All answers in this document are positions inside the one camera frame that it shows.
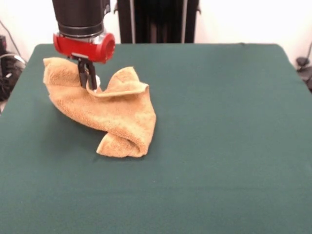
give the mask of green felt tablecloth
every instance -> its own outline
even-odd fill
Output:
[[[118,45],[157,124],[141,159],[61,114],[36,47],[0,117],[1,234],[311,234],[312,96],[277,45]]]

